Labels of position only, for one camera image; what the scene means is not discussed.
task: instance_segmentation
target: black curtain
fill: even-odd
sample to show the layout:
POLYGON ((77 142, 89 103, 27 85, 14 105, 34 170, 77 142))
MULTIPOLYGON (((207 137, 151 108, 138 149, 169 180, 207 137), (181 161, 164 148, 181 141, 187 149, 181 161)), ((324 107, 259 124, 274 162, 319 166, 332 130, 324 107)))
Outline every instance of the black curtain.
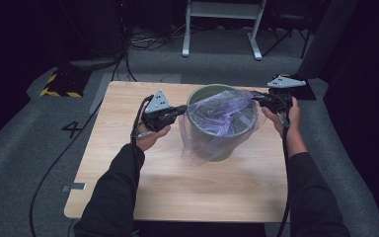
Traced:
POLYGON ((341 142, 379 207, 379 1, 359 1, 319 75, 341 142))

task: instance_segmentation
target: person's right hand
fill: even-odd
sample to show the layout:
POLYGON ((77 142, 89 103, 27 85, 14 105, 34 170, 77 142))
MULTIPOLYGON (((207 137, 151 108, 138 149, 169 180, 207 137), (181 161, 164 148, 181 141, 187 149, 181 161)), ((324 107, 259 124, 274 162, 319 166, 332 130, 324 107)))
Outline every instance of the person's right hand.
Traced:
MULTIPOLYGON (((293 107, 291 107, 288 116, 290 118, 290 130, 299 130, 300 129, 300 107, 298 107, 297 99, 294 97, 292 98, 293 107)), ((278 116, 276 114, 273 114, 267 107, 262 107, 262 110, 265 114, 265 116, 272 120, 273 126, 275 129, 279 132, 279 135, 282 137, 282 131, 284 129, 284 126, 282 125, 281 121, 279 120, 278 116)))

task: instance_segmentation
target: person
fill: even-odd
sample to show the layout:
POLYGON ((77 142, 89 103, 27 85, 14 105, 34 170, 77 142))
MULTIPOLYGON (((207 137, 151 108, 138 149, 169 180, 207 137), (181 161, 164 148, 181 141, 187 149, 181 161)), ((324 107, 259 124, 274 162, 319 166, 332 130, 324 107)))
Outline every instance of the person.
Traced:
MULTIPOLYGON (((283 126, 277 115, 267 108, 262 110, 265 116, 272 120, 282 137, 283 126)), ((291 236, 349 236, 336 197, 323 179, 303 141, 300 132, 300 108, 295 98, 289 118, 291 126, 286 135, 286 144, 289 157, 288 203, 291 236)), ((144 151, 151 148, 157 139, 167 135, 170 129, 170 126, 166 126, 159 132, 138 138, 135 150, 137 161, 133 159, 131 144, 126 144, 120 149, 109 169, 98 180, 82 218, 75 224, 76 236, 132 235, 133 210, 139 168, 145 159, 144 151)))

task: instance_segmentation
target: black sleeve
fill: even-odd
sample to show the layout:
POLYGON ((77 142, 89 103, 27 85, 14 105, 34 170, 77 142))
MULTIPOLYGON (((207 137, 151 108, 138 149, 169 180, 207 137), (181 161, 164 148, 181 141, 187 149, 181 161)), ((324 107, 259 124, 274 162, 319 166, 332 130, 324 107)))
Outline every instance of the black sleeve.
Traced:
POLYGON ((126 236, 133 228, 133 211, 144 153, 124 145, 110 168, 98 180, 82 218, 74 226, 76 236, 126 236))
POLYGON ((291 236, 349 236, 337 199, 309 153, 288 160, 291 236))

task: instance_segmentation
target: wooden table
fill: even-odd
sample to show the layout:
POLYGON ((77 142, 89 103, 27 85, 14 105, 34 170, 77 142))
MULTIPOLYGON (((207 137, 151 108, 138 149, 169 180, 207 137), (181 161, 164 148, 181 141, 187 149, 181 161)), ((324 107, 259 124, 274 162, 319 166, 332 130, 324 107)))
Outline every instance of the wooden table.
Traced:
MULTIPOLYGON (((201 85, 112 82, 100 108, 64 213, 80 218, 95 184, 125 143, 141 101, 162 89, 172 106, 201 85)), ((266 88, 242 88, 266 91, 266 88)), ((281 139, 268 119, 221 162, 190 166, 182 158, 178 120, 146 151, 134 217, 138 220, 279 222, 287 184, 281 139)))

